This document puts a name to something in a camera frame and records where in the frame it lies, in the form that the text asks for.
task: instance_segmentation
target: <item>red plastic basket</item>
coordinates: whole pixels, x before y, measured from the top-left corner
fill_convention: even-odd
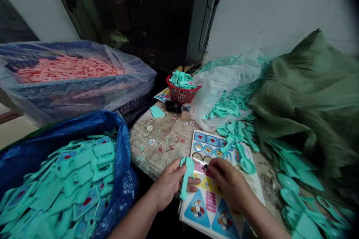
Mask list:
[[[192,102],[192,99],[194,98],[194,96],[196,95],[197,91],[202,88],[201,86],[195,88],[195,89],[181,89],[181,88],[177,88],[175,86],[173,86],[170,82],[169,79],[172,77],[172,75],[169,75],[166,79],[168,87],[169,87],[169,92],[171,94],[171,100],[177,101],[179,102],[181,105],[185,104],[185,103],[190,103]]]

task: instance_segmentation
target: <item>table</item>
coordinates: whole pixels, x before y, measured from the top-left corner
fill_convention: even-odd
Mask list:
[[[155,105],[162,111],[166,111],[163,102],[158,101]],[[184,121],[189,122],[190,120],[182,120],[180,115],[175,120],[173,112],[158,119],[153,119],[149,113],[143,114],[130,130],[132,163],[156,180],[172,161],[189,156],[193,131],[199,130],[200,127],[197,124],[185,126],[183,125]],[[148,131],[148,126],[152,126],[152,130]],[[154,145],[149,144],[150,139],[156,141]],[[283,223],[281,217],[283,203],[279,198],[281,187],[276,173],[261,153],[253,152],[253,158],[262,185],[266,207],[277,220]]]

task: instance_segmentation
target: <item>hand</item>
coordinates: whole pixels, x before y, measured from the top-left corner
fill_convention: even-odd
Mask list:
[[[212,159],[208,164],[208,170],[215,177],[233,208],[241,211],[243,205],[246,205],[248,195],[254,195],[241,172],[222,158]]]
[[[149,193],[153,196],[153,200],[157,203],[158,212],[164,210],[172,201],[176,192],[181,190],[181,183],[187,166],[180,167],[181,159],[176,159],[173,163],[168,165],[160,177],[153,183],[149,189]],[[200,184],[200,179],[188,178],[187,191],[197,192],[198,188],[190,186],[190,184]]]

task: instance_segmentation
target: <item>green sack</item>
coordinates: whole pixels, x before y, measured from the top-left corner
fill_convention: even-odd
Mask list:
[[[318,29],[291,53],[276,58],[249,106],[259,115],[255,129],[264,144],[290,136],[322,177],[353,184],[359,163],[359,62],[326,43]]]

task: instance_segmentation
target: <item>finger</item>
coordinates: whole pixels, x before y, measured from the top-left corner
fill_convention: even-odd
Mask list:
[[[212,175],[220,185],[224,184],[225,178],[215,167],[208,166],[208,170],[212,173]]]
[[[198,185],[201,183],[201,179],[195,178],[193,179],[192,177],[188,178],[188,185]]]
[[[187,192],[197,192],[198,188],[195,186],[187,186]]]
[[[169,164],[163,171],[166,174],[170,174],[173,171],[177,170],[180,166],[181,159],[175,159],[171,164]]]
[[[210,161],[210,163],[208,164],[208,167],[214,167],[214,168],[216,168],[217,171],[222,170],[225,175],[229,174],[232,169],[231,163],[223,158],[212,159]]]
[[[187,166],[184,164],[182,165],[182,167],[172,172],[171,175],[174,176],[174,180],[178,180],[177,182],[179,182],[180,178],[184,176],[186,171],[187,171]]]

